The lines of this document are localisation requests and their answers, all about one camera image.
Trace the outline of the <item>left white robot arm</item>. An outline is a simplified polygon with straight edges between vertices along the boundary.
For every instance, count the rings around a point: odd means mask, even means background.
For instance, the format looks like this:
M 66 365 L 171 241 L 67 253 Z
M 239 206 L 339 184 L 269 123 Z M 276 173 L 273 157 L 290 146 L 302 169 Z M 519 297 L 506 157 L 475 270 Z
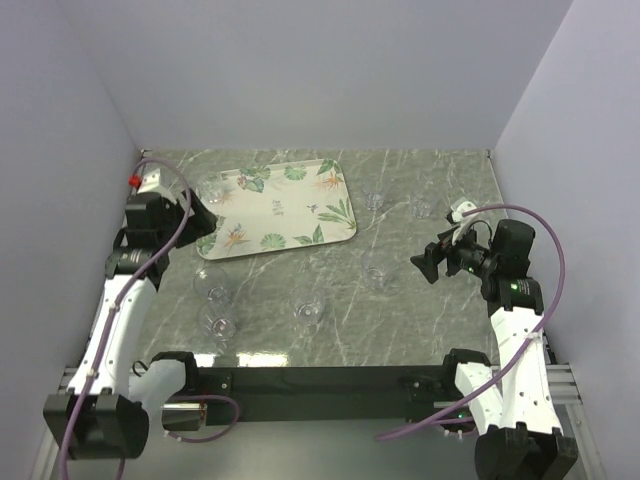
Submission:
M 105 282 L 84 357 L 64 393 L 51 394 L 43 416 L 70 460 L 135 459 L 150 422 L 171 397 L 193 400 L 201 377 L 193 353 L 157 354 L 146 373 L 132 377 L 141 328 L 169 266 L 169 252 L 211 234 L 216 216 L 191 189 L 180 200 L 138 191 L 125 206 L 105 262 Z

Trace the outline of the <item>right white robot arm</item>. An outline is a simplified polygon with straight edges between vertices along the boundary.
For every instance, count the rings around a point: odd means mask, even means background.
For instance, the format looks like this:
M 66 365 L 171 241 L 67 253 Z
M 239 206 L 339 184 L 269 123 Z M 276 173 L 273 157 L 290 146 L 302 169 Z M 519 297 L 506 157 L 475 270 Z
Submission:
M 446 396 L 470 399 L 480 479 L 563 479 L 578 459 L 577 442 L 564 434 L 551 400 L 542 291 L 528 274 L 534 239 L 531 226 L 506 219 L 483 247 L 471 225 L 455 226 L 411 259 L 429 283 L 438 280 L 441 263 L 449 276 L 465 271 L 481 281 L 500 371 L 493 374 L 480 352 L 453 349 L 440 375 Z

